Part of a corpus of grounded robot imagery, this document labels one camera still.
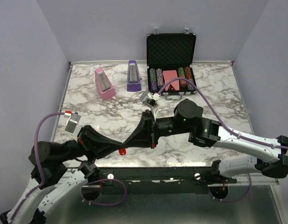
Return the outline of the red key fob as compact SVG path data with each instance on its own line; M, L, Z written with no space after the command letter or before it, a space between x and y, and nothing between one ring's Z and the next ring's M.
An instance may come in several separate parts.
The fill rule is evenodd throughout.
M126 155L126 149L125 148L121 148L118 150L120 155Z

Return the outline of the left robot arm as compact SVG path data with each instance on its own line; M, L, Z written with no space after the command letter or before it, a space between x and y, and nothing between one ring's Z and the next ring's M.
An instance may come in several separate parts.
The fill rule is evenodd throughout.
M29 156L34 165L28 186L15 207L1 213L3 224L43 224L45 215L57 202L64 199L74 189L84 184L94 184L101 178L99 168L94 164L96 159L123 148L119 141L105 137L90 125L67 126L65 132L72 140L64 143L39 141L34 136L34 146ZM65 161L86 156L78 169L59 187L55 185L67 172Z

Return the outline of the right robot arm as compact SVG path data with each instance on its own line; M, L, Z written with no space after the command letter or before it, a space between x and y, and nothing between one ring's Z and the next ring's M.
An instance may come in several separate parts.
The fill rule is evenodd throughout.
M123 143L125 148L154 148L161 137L188 133L188 142L198 147L219 147L243 153L239 158L214 161L210 179L219 183L236 175L261 173L271 178L288 175L288 139L264 138L231 129L221 121L204 118L203 108L189 99L174 108L172 117L157 118L145 111L136 129Z

